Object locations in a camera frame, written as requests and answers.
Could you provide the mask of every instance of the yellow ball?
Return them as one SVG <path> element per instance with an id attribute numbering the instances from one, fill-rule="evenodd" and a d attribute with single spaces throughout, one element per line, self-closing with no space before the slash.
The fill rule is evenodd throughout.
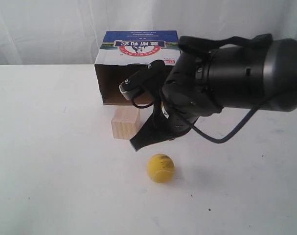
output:
<path id="1" fill-rule="evenodd" d="M 174 164 L 171 158 L 164 154 L 156 154 L 147 164 L 149 178 L 157 183 L 165 183 L 171 180 L 174 172 Z"/>

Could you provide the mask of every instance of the black wire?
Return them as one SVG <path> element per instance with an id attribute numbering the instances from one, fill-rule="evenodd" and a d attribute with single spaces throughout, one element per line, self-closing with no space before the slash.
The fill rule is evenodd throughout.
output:
<path id="1" fill-rule="evenodd" d="M 150 104 L 139 106 L 135 103 L 134 98 L 131 100 L 131 102 L 132 102 L 132 105 L 138 109 L 146 109 L 154 104 L 153 102 L 151 102 Z"/>
<path id="2" fill-rule="evenodd" d="M 275 93 L 274 95 L 271 96 L 267 96 L 264 99 L 262 99 L 260 101 L 259 104 L 255 105 L 254 107 L 252 107 L 252 109 L 244 116 L 244 118 L 236 125 L 236 127 L 230 132 L 228 133 L 226 136 L 224 136 L 222 139 L 216 139 L 214 137 L 211 137 L 209 135 L 207 135 L 206 133 L 202 132 L 200 129 L 198 129 L 194 124 L 190 123 L 188 120 L 186 120 L 176 109 L 175 107 L 168 101 L 165 100 L 165 97 L 163 96 L 163 93 L 160 93 L 161 99 L 164 103 L 166 103 L 169 108 L 171 109 L 172 112 L 174 112 L 174 114 L 181 120 L 183 121 L 187 126 L 189 126 L 191 129 L 193 129 L 194 131 L 196 131 L 200 136 L 204 137 L 206 140 L 209 140 L 213 143 L 225 143 L 228 140 L 230 140 L 236 133 L 238 133 L 242 127 L 251 119 L 251 117 L 258 111 L 258 109 L 260 109 L 260 107 L 262 105 L 264 105 L 265 103 L 267 103 L 268 101 L 270 101 L 271 99 L 281 95 L 281 94 L 285 94 L 287 92 L 291 92 L 296 90 L 297 88 L 294 89 L 288 89 L 288 90 L 284 90 L 282 92 L 278 92 Z"/>

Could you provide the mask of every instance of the blue box top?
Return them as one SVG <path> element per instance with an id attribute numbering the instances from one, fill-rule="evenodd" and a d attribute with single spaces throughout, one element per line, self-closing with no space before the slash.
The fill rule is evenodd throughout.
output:
<path id="1" fill-rule="evenodd" d="M 166 41 L 177 43 L 178 34 L 175 30 L 167 31 L 107 31 L 103 42 L 122 41 Z"/>

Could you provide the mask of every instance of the white fabric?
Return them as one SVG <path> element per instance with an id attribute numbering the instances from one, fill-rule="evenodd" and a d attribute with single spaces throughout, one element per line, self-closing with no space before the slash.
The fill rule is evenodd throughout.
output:
<path id="1" fill-rule="evenodd" d="M 107 30 L 297 38 L 297 0 L 0 0 L 0 64 L 92 64 Z"/>

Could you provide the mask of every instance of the robotic arm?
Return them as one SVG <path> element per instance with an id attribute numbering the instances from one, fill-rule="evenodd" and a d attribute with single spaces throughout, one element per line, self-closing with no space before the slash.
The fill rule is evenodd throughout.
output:
<path id="1" fill-rule="evenodd" d="M 228 44 L 235 46 L 221 48 Z M 179 48 L 183 52 L 168 77 L 164 62 L 156 60 L 119 85 L 135 107 L 154 105 L 151 116 L 130 140 L 136 151 L 178 138 L 191 129 L 211 142 L 224 143 L 258 109 L 289 112 L 297 108 L 296 40 L 274 41 L 271 34 L 218 41 L 183 36 Z M 144 92 L 152 103 L 138 106 L 135 98 Z M 199 116 L 220 113 L 224 107 L 250 111 L 222 139 L 194 126 Z"/>

